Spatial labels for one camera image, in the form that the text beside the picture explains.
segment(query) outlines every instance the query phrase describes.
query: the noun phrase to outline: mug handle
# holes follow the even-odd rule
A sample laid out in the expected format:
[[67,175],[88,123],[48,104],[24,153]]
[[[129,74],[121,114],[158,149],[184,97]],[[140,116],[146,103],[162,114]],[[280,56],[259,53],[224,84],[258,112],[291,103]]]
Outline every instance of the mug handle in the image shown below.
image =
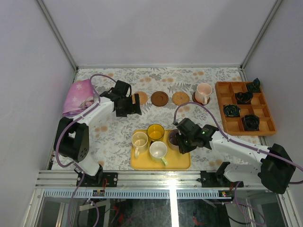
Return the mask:
[[163,157],[163,158],[161,158],[161,159],[162,159],[162,161],[163,161],[163,163],[164,163],[165,166],[167,166],[167,165],[169,164],[169,163],[167,162],[166,158]]
[[202,102],[203,105],[207,104],[207,98],[204,96],[204,102]]
[[136,148],[136,149],[134,150],[134,157],[135,157],[135,158],[138,158],[138,157],[139,157],[139,154],[140,154],[139,148]]

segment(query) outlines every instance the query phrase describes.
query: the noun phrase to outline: wire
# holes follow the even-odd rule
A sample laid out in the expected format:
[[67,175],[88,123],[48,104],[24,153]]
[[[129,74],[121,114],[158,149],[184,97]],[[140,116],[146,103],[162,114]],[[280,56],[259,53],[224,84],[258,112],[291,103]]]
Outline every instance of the wire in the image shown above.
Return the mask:
[[120,204],[119,204],[119,208],[118,210],[116,211],[116,215],[114,216],[113,220],[110,222],[110,224],[113,223],[113,221],[115,220],[115,218],[117,217],[118,213],[119,213],[119,210],[120,210],[120,207],[121,207],[121,200],[120,200]]
[[[109,79],[111,79],[113,82],[116,83],[116,81],[115,81],[113,78],[111,78],[111,77],[109,77],[109,76],[107,76],[107,75],[103,75],[103,74],[94,74],[94,75],[92,75],[92,76],[89,78],[91,84],[93,84],[93,83],[91,82],[91,80],[92,80],[94,77],[96,77],[96,76],[101,76],[101,77],[109,78]],[[98,94],[98,91],[94,88],[94,86],[92,86],[92,88],[93,88],[94,93],[98,96],[98,101],[100,102],[101,99],[100,99],[100,96],[99,96],[99,94]]]
[[[203,106],[203,105],[201,105],[201,104],[199,104],[199,103],[188,102],[188,103],[184,103],[184,104],[181,104],[180,106],[178,106],[178,108],[175,110],[174,122],[176,121],[178,109],[181,108],[182,106],[187,105],[187,104],[195,104],[195,105],[198,105],[198,106],[202,107],[203,109],[205,109],[205,110],[211,115],[211,117],[213,118],[213,120],[214,120],[214,122],[215,122],[217,128],[218,128],[219,131],[220,131],[220,133],[221,133],[228,141],[230,141],[230,142],[232,142],[232,143],[234,143],[234,144],[240,145],[240,146],[242,146],[242,147],[249,148],[249,149],[254,150],[254,151],[256,151],[256,152],[260,152],[260,153],[262,153],[262,154],[266,154],[266,155],[275,157],[275,158],[277,158],[277,159],[280,159],[280,160],[282,160],[282,161],[284,161],[284,162],[286,162],[286,163],[288,163],[288,164],[291,164],[292,166],[297,167],[298,169],[300,169],[300,170],[303,172],[303,167],[302,167],[302,166],[300,166],[300,165],[298,165],[298,164],[296,164],[296,163],[294,163],[294,162],[292,162],[292,161],[289,161],[289,160],[287,160],[286,158],[280,157],[280,156],[278,156],[278,155],[269,153],[269,152],[267,152],[267,151],[264,151],[264,150],[261,150],[261,149],[255,148],[255,147],[252,147],[252,146],[250,146],[250,145],[243,144],[243,143],[241,143],[241,142],[238,142],[238,141],[233,140],[232,138],[229,138],[229,137],[223,132],[222,128],[220,127],[220,125],[219,125],[219,123],[217,122],[217,120],[216,120],[216,118],[214,117],[214,115],[213,115],[205,106]],[[302,183],[303,183],[303,180],[298,181],[298,182],[290,182],[289,184],[302,184]],[[252,206],[249,206],[249,205],[247,205],[247,204],[243,204],[243,203],[238,202],[238,199],[237,199],[237,196],[236,196],[236,191],[237,191],[237,188],[238,188],[239,184],[240,184],[240,182],[238,182],[237,185],[236,185],[236,187],[235,187],[235,196],[234,196],[234,198],[235,198],[235,203],[237,204],[237,207],[238,207],[239,211],[244,215],[244,217],[246,217],[246,218],[247,218],[249,221],[251,221],[252,223],[254,223],[254,224],[256,224],[256,225],[261,225],[261,226],[266,225],[266,220],[265,220],[264,216],[263,216],[256,208],[254,208],[254,207],[252,207]],[[253,209],[255,212],[257,212],[257,213],[263,218],[264,223],[258,223],[258,222],[256,222],[256,221],[250,219],[250,218],[243,212],[243,210],[240,208],[240,205],[241,205],[241,206],[246,206],[246,207],[248,207],[248,208]]]
[[[111,79],[112,81],[114,81],[114,82],[116,83],[116,81],[115,81],[113,78],[111,78],[111,77],[109,77],[109,76],[107,76],[107,75],[103,75],[103,74],[94,74],[94,75],[92,75],[92,76],[89,78],[89,79],[90,79],[90,83],[91,83],[91,80],[92,80],[95,76],[107,77],[107,78]],[[100,96],[99,96],[97,90],[95,89],[95,87],[92,85],[92,83],[91,83],[91,87],[92,87],[92,89],[93,89],[95,95],[98,97],[98,103],[97,103],[96,105],[92,106],[88,111],[86,111],[86,112],[83,114],[83,117],[85,117],[85,116],[88,115],[90,112],[92,112],[94,109],[96,109],[96,108],[100,105],[100,102],[101,102]],[[74,192],[72,193],[71,199],[70,199],[70,201],[69,201],[69,206],[68,206],[68,211],[67,211],[67,218],[68,218],[69,226],[70,226],[70,227],[71,227],[71,211],[70,211],[71,204],[72,204],[72,201],[73,201],[73,199],[74,199],[74,196],[75,196],[75,194],[76,194],[77,189],[80,187],[80,185],[81,185],[81,183],[82,183],[82,181],[83,181],[83,179],[84,179],[84,175],[85,175],[85,174],[84,174],[82,168],[81,168],[77,163],[75,163],[74,161],[71,161],[70,163],[68,163],[68,164],[66,164],[66,165],[63,165],[63,164],[61,163],[61,161],[60,161],[60,159],[59,159],[59,146],[60,146],[61,140],[62,140],[63,136],[65,135],[65,133],[67,132],[67,130],[68,130],[72,125],[74,125],[77,121],[79,121],[80,119],[82,119],[82,116],[80,116],[80,117],[78,117],[77,119],[73,120],[71,123],[69,123],[69,124],[65,127],[65,129],[61,132],[61,134],[60,134],[60,136],[59,136],[59,138],[58,138],[58,141],[57,141],[57,144],[56,144],[56,149],[55,149],[56,160],[57,160],[57,163],[58,163],[58,165],[59,165],[60,167],[66,168],[66,167],[70,166],[71,164],[74,164],[80,171],[82,171],[82,178],[81,178],[81,180],[80,180],[78,186],[76,187],[76,189],[75,189]],[[93,227],[95,227],[95,226],[97,225],[98,221],[99,221],[99,209],[98,209],[97,205],[96,205],[93,201],[91,201],[91,203],[92,203],[92,204],[96,207],[96,209],[97,209],[97,221],[96,221],[95,225],[93,226]]]
[[[252,206],[250,206],[250,205],[247,205],[247,204],[238,202],[238,199],[237,199],[237,189],[238,189],[238,186],[239,186],[240,183],[241,183],[241,182],[239,181],[239,182],[236,184],[236,187],[235,187],[235,196],[234,196],[235,202],[236,202],[236,204],[237,204],[237,207],[238,207],[239,211],[243,214],[243,216],[244,216],[247,220],[251,221],[252,223],[254,223],[254,224],[256,224],[256,225],[260,225],[260,226],[265,226],[265,225],[266,225],[266,220],[265,220],[264,215],[263,215],[260,211],[258,211],[256,208],[254,208],[254,207],[252,207]],[[244,213],[244,211],[241,209],[240,205],[241,205],[241,206],[244,206],[244,207],[251,208],[252,210],[254,210],[256,213],[258,213],[258,214],[262,217],[262,219],[264,220],[264,222],[263,222],[263,223],[259,223],[259,222],[256,222],[255,220],[250,219],[249,216],[246,215],[246,214]]]
[[104,178],[103,179],[103,191],[104,191],[104,194],[105,194],[106,185],[107,185],[107,179]]
[[234,183],[232,182],[232,183],[231,183],[231,186],[230,186],[230,188],[229,188],[229,191],[230,191],[230,192],[232,191],[233,186],[234,186]]
[[233,220],[234,222],[236,222],[236,223],[238,223],[238,224],[240,224],[240,225],[249,225],[250,224],[250,222],[240,222],[240,221],[236,221],[235,219],[233,219],[232,217],[230,217],[229,215],[227,215],[228,216],[228,218],[230,219],[230,220]]
[[[298,164],[296,164],[296,163],[294,163],[294,162],[292,162],[292,161],[289,161],[289,160],[287,160],[286,158],[280,157],[280,156],[278,156],[278,155],[269,153],[269,152],[267,152],[267,151],[264,151],[264,150],[261,150],[261,149],[252,147],[252,146],[250,146],[250,145],[247,145],[247,144],[244,144],[244,143],[235,141],[235,140],[233,140],[232,138],[229,138],[229,137],[223,132],[222,128],[221,128],[220,125],[218,124],[218,122],[217,122],[217,120],[215,119],[214,115],[213,115],[205,106],[203,106],[203,105],[201,105],[201,104],[199,104],[199,103],[188,102],[188,103],[184,103],[184,104],[181,104],[180,106],[178,106],[178,108],[176,109],[175,114],[174,114],[174,122],[176,121],[178,109],[179,109],[180,107],[184,106],[184,105],[187,105],[187,104],[195,104],[195,105],[198,105],[198,106],[202,107],[203,109],[205,109],[205,110],[211,115],[211,117],[213,118],[214,123],[216,124],[216,126],[217,126],[217,128],[219,129],[220,133],[221,133],[228,141],[230,141],[230,142],[232,142],[232,143],[234,143],[234,144],[240,145],[240,146],[242,146],[242,147],[249,148],[249,149],[254,150],[254,151],[256,151],[256,152],[260,152],[260,153],[262,153],[262,154],[269,155],[269,156],[275,157],[275,158],[277,158],[277,159],[280,159],[280,160],[282,160],[282,161],[284,161],[284,162],[286,162],[286,163],[288,163],[288,164],[290,164],[290,165],[292,165],[292,166],[297,167],[298,169],[300,169],[300,170],[303,172],[303,167],[302,167],[302,166],[300,166],[300,165],[298,165]],[[302,184],[302,183],[303,183],[303,180],[298,181],[298,182],[289,182],[289,184]]]
[[79,213],[77,215],[77,227],[80,227],[80,225],[79,225],[80,212],[81,212],[81,210],[79,210]]

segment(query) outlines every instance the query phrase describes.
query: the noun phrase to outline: round coaster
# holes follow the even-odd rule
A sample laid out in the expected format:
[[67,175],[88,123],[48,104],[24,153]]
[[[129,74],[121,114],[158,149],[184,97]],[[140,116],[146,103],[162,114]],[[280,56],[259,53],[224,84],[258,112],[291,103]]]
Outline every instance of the round coaster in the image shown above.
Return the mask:
[[196,100],[196,98],[195,98],[195,93],[196,93],[196,92],[194,92],[193,95],[192,95],[192,99],[193,99],[193,101],[194,101],[195,103],[199,103],[199,104],[201,104],[201,105],[207,105],[207,104],[209,104],[210,98],[207,100],[207,103],[206,103],[206,104],[203,104],[203,103],[198,102],[198,101]]
[[183,103],[188,103],[189,102],[189,96],[185,92],[178,91],[174,93],[172,96],[172,101],[176,105],[181,105]]
[[151,95],[151,102],[155,106],[164,106],[169,101],[169,96],[163,91],[156,91]]
[[133,103],[135,103],[134,94],[139,94],[140,105],[143,105],[147,102],[147,99],[148,99],[147,94],[143,91],[137,91],[137,92],[133,93]]

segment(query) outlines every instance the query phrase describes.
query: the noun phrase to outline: yellow cup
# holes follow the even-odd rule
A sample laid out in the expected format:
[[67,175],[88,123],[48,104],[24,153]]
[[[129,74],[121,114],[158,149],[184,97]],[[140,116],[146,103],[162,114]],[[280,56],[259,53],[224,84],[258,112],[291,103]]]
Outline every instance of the yellow cup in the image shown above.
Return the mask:
[[149,142],[163,141],[164,128],[159,124],[152,124],[147,129],[147,136]]

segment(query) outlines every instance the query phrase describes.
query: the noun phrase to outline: table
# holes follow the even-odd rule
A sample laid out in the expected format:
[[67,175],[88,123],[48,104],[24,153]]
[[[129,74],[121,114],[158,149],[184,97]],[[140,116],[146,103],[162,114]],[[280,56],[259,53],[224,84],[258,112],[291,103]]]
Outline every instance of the table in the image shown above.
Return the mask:
[[[175,129],[172,124],[173,115],[177,106],[172,102],[172,95],[177,91],[183,91],[190,96],[196,90],[199,83],[208,83],[213,88],[210,103],[206,106],[216,117],[222,126],[219,106],[215,93],[217,81],[241,81],[237,68],[144,68],[144,69],[80,69],[76,81],[90,78],[93,74],[101,73],[109,75],[115,80],[125,81],[132,86],[133,93],[144,91],[148,95],[148,101],[141,106],[142,116],[129,115],[127,118],[117,118],[115,113],[102,119],[99,124],[90,129],[89,152],[97,160],[104,170],[134,170],[130,166],[131,136],[136,129],[147,129],[150,124],[161,124],[165,129]],[[99,93],[109,90],[114,83],[105,77],[95,77],[93,85]],[[155,91],[164,91],[169,96],[169,102],[163,107],[156,107],[151,102],[151,95]],[[211,116],[197,105],[186,105],[179,109],[177,120],[184,117],[191,119],[201,127],[205,124],[214,125]],[[260,144],[257,136],[238,136],[239,138]],[[208,150],[197,148],[191,153],[192,165],[188,170],[217,170],[223,161],[243,164],[243,160]],[[62,163],[69,160],[60,156]],[[54,160],[52,170],[62,169]]]

